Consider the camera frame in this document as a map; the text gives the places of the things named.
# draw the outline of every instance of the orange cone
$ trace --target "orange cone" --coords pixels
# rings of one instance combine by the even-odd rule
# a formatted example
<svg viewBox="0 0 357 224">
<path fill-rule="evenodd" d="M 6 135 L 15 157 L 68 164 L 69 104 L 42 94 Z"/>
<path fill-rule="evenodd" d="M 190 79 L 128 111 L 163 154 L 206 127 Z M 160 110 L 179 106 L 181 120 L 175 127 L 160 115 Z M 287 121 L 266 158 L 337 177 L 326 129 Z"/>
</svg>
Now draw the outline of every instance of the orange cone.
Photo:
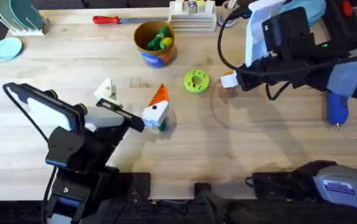
<svg viewBox="0 0 357 224">
<path fill-rule="evenodd" d="M 155 105 L 163 100 L 166 100 L 168 102 L 168 93 L 166 87 L 161 84 L 159 90 L 156 92 L 155 96 L 153 97 L 148 106 Z"/>
</svg>

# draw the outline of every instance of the green ring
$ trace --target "green ring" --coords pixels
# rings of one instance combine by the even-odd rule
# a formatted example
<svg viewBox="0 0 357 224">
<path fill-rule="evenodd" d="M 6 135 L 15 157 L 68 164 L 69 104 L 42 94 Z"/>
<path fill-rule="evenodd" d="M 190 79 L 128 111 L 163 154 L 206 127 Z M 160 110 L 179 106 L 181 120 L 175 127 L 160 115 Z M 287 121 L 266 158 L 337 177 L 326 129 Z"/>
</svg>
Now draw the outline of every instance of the green ring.
<svg viewBox="0 0 357 224">
<path fill-rule="evenodd" d="M 199 84 L 194 84 L 192 82 L 192 79 L 196 77 L 201 80 Z M 209 75 L 207 75 L 204 71 L 202 70 L 191 70 L 190 72 L 187 72 L 184 77 L 184 86 L 187 91 L 190 93 L 194 94 L 199 94 L 204 92 L 209 87 L 210 84 L 210 78 Z"/>
</svg>

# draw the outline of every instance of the label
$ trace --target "label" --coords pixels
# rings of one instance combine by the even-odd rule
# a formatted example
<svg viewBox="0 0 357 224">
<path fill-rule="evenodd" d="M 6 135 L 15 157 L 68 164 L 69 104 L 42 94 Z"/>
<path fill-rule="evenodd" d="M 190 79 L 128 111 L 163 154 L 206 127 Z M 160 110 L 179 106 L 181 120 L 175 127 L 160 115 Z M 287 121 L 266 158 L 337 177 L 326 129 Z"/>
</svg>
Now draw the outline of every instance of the label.
<svg viewBox="0 0 357 224">
<path fill-rule="evenodd" d="M 323 184 L 325 185 L 325 188 L 327 190 L 344 193 L 344 194 L 355 195 L 355 192 L 354 192 L 351 184 L 347 184 L 347 183 L 339 182 L 339 181 L 332 181 L 332 180 L 323 180 Z"/>
<path fill-rule="evenodd" d="M 161 68 L 164 66 L 164 60 L 157 56 L 150 55 L 145 52 L 141 52 L 141 56 L 142 56 L 143 60 L 151 67 Z"/>
</svg>

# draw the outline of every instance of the red screwdriver handle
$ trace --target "red screwdriver handle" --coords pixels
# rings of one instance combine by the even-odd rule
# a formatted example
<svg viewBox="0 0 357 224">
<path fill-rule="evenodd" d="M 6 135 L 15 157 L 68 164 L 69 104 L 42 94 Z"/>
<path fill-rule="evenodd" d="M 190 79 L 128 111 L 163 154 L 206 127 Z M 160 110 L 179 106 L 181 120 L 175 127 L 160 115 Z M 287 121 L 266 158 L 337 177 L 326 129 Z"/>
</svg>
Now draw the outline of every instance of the red screwdriver handle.
<svg viewBox="0 0 357 224">
<path fill-rule="evenodd" d="M 92 21 L 95 24 L 119 24 L 118 17 L 94 16 Z"/>
</svg>

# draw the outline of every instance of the screwdriver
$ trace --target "screwdriver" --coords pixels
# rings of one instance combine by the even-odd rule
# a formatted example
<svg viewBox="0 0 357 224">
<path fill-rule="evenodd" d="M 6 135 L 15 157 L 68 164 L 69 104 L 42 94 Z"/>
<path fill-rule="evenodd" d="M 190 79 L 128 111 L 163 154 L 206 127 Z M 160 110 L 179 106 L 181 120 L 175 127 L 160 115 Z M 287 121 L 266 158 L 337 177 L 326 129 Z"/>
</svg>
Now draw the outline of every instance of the screwdriver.
<svg viewBox="0 0 357 224">
<path fill-rule="evenodd" d="M 92 21 L 95 24 L 130 24 L 130 23 L 143 23 L 148 21 L 167 21 L 167 17 L 144 17 L 144 18 L 119 18 L 118 16 L 94 16 Z"/>
</svg>

